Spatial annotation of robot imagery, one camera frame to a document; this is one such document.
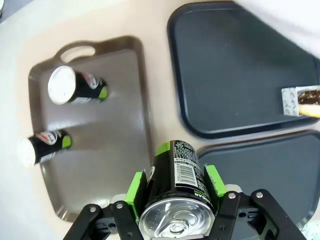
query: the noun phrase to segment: barcode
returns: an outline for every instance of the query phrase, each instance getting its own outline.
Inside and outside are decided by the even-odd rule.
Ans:
[[[184,163],[175,163],[175,184],[189,184],[198,187],[195,170],[192,166]]]

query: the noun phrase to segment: beige table surface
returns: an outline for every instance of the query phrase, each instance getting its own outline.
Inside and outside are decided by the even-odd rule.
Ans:
[[[104,41],[125,35],[139,38],[144,47],[147,84],[150,99],[150,117],[154,146],[180,139],[196,149],[226,142],[255,139],[257,135],[242,138],[203,140],[189,134],[181,124],[175,82],[173,77],[167,22],[179,6],[197,2],[191,0],[94,0],[90,6],[82,0],[35,0],[12,19],[0,25],[0,76],[9,88],[1,89],[1,109],[7,112],[1,126],[4,136],[7,172],[0,176],[0,192],[8,197],[0,200],[6,206],[7,222],[20,218],[20,232],[8,224],[1,226],[10,234],[6,239],[16,239],[24,233],[26,239],[62,239],[71,226],[56,217],[48,197],[39,166],[24,169],[19,165],[14,152],[14,143],[20,137],[33,134],[30,118],[28,74],[32,66],[52,57],[62,46],[78,41]],[[320,130],[320,123],[297,128]],[[285,134],[291,131],[280,131]],[[8,205],[16,206],[14,210]],[[320,219],[320,212],[313,219]]]

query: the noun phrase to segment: white patterned box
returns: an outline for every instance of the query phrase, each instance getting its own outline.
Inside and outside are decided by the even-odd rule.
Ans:
[[[283,114],[300,117],[298,96],[305,91],[320,90],[320,85],[282,88]]]

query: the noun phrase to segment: white sleeve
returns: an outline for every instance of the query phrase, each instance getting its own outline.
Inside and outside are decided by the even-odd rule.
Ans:
[[[235,0],[283,36],[320,58],[320,0]]]

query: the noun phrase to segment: tray rim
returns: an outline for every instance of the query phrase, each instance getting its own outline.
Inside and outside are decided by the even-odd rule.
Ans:
[[[84,56],[84,57],[77,57],[71,60],[68,63],[64,63],[60,56],[61,53],[65,51],[78,47],[78,46],[96,46],[100,47],[105,43],[110,43],[114,48],[111,50],[101,52],[101,49],[96,49],[95,47],[95,54],[92,56]],[[154,153],[154,141],[153,141],[153,134],[152,134],[152,119],[151,119],[151,111],[150,111],[150,101],[149,101],[149,92],[148,92],[148,81],[147,81],[147,74],[146,74],[146,63],[145,63],[145,55],[144,55],[144,48],[141,40],[133,35],[123,35],[115,38],[110,38],[102,41],[88,41],[88,40],[77,40],[71,43],[63,45],[60,49],[56,51],[56,54],[52,57],[46,58],[41,62],[34,64],[30,71],[28,72],[28,93],[29,93],[29,106],[32,105],[33,97],[31,93],[34,93],[35,90],[31,90],[30,84],[37,84],[39,81],[38,79],[41,78],[43,74],[48,73],[49,70],[55,67],[59,67],[61,65],[69,66],[70,64],[74,63],[83,63],[86,60],[99,58],[101,55],[116,53],[123,50],[130,50],[134,53],[137,62],[137,71],[138,71],[138,84],[141,91],[141,105],[142,105],[142,112],[143,112],[143,119],[144,119],[144,129],[146,134],[146,139],[148,142],[147,155],[149,156],[149,164],[151,165],[151,160],[153,159]],[[39,119],[35,117],[34,111],[30,107],[30,119],[31,119],[31,126],[33,132],[45,131],[45,126],[43,122],[38,122]],[[42,179],[45,184],[45,188],[51,203],[51,206],[54,210],[55,215],[64,220],[66,222],[74,222],[79,215],[73,211],[70,211],[65,205],[63,201],[63,197],[59,193],[59,186],[55,183],[55,177],[52,176],[53,171],[51,167],[48,167],[49,162],[44,162],[40,164],[40,170],[42,174]]]
[[[177,8],[169,17],[167,22],[167,35],[171,56],[171,65],[175,82],[176,102],[180,121],[186,129],[196,137],[203,139],[220,139],[237,137],[242,135],[253,135],[260,133],[272,133],[277,131],[289,130],[297,127],[306,127],[317,123],[320,119],[314,117],[301,117],[290,121],[280,121],[272,124],[263,123],[248,126],[240,126],[233,128],[224,128],[212,131],[199,130],[189,122],[188,108],[186,108],[185,91],[181,78],[179,57],[177,54],[177,46],[175,41],[175,25],[177,20],[184,14],[194,11],[210,10],[245,10],[232,1],[215,1],[215,2],[193,2]],[[313,56],[315,72],[317,73],[318,83],[320,84],[320,61]]]
[[[303,136],[314,136],[318,139],[319,145],[320,145],[320,131],[313,130],[313,129],[308,129],[308,130],[303,130],[303,131],[298,131],[298,132],[291,132],[288,134],[283,134],[283,135],[277,135],[277,136],[271,136],[267,138],[260,138],[260,139],[252,139],[248,141],[241,141],[241,142],[236,142],[236,143],[229,143],[229,144],[223,144],[223,145],[218,145],[218,146],[206,146],[199,151],[197,151],[197,156],[198,160],[200,162],[201,158],[204,157],[207,154],[210,154],[212,152],[222,152],[222,151],[227,151],[227,150],[235,150],[235,149],[244,149],[246,147],[254,147],[258,145],[263,145],[263,144],[270,144],[272,142],[281,142],[285,140],[290,140],[290,139],[296,139],[300,138]],[[318,204],[320,202],[320,167],[318,169],[318,176],[317,176],[317,183],[315,186],[316,190],[314,192],[313,200],[312,200],[312,205],[310,211],[308,211],[307,216],[305,216],[303,219],[301,219],[297,225],[300,225],[303,227],[307,222],[314,216],[314,214],[317,211]]]

